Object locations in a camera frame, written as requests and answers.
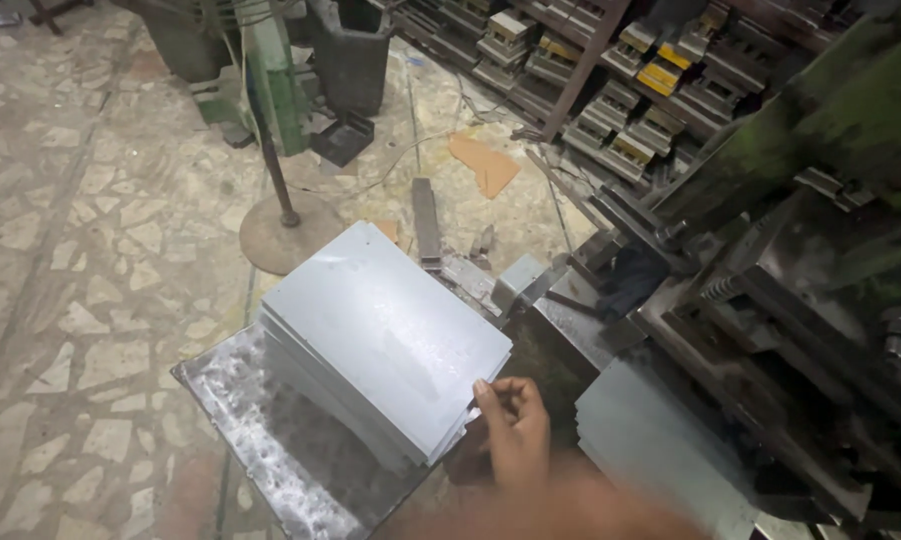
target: round metal base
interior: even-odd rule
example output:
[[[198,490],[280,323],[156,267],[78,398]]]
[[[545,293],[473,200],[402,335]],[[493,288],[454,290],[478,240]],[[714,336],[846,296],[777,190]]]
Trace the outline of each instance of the round metal base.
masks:
[[[290,274],[344,230],[333,206],[320,198],[295,193],[293,202],[300,215],[296,227],[280,223],[282,212],[276,196],[255,204],[240,224],[240,249],[264,272]]]

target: metal table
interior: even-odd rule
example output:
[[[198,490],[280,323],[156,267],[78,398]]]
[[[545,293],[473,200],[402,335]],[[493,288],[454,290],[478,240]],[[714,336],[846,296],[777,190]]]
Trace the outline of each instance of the metal table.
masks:
[[[334,417],[280,382],[253,323],[171,373],[193,394],[289,538],[370,536],[426,478],[377,463]]]

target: metal pole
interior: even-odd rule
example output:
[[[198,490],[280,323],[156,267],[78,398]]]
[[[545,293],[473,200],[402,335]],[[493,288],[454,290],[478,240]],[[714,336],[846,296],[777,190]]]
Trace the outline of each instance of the metal pole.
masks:
[[[271,181],[274,182],[274,190],[276,190],[276,198],[280,201],[280,208],[283,210],[280,215],[280,223],[284,227],[297,227],[300,225],[300,214],[290,203],[287,184],[283,179],[283,171],[280,170],[280,161],[276,157],[274,140],[271,138],[270,130],[267,129],[267,120],[264,118],[260,101],[257,99],[257,91],[251,79],[250,69],[247,70],[247,101],[250,102],[253,121],[256,122],[257,130],[260,132],[260,150],[264,153],[264,163],[267,165],[267,171],[270,172]]]

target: rusty metal surface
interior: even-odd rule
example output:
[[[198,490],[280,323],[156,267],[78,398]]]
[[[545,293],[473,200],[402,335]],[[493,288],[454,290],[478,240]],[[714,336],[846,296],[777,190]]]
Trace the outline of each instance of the rusty metal surface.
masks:
[[[172,373],[224,436],[289,538],[361,540],[423,481],[383,469],[342,423],[277,382],[256,323]]]

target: stack of metal sheets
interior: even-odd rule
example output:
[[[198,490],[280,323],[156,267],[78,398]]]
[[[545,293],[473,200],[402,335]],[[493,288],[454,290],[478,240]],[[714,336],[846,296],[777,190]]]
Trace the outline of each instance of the stack of metal sheets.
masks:
[[[614,362],[577,399],[581,450],[615,481],[650,492],[714,538],[744,540],[756,510],[732,449],[647,365]]]
[[[496,377],[512,347],[366,222],[268,291],[258,319],[265,362],[398,473],[446,451],[473,382]]]

